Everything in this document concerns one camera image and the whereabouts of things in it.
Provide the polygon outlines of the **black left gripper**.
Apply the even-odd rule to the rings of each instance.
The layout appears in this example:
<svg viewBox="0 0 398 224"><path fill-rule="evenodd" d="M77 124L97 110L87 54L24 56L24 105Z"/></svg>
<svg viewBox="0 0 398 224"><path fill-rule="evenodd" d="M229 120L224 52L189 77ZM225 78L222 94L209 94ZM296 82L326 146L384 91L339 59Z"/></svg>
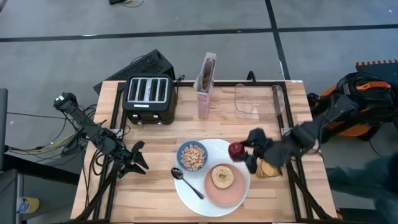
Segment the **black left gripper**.
<svg viewBox="0 0 398 224"><path fill-rule="evenodd" d="M140 151L145 143L138 141L129 151L122 141L117 141L117 148L113 151L113 170L116 171L117 177L122 179L127 173L135 172L145 175L143 168L149 170L142 152Z"/></svg>

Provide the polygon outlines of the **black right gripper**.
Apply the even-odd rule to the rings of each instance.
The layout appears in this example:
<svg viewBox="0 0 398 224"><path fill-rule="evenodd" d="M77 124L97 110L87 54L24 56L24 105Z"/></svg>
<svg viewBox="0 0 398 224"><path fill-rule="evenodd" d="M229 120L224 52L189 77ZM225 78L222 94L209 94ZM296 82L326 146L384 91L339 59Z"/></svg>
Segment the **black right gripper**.
<svg viewBox="0 0 398 224"><path fill-rule="evenodd" d="M257 159L265 160L273 168L280 170L279 152L273 149L275 142L267 138L261 128L250 130L246 140L240 142L244 147L253 149L251 155L246 154L245 163L248 171L255 174L257 171Z"/></svg>

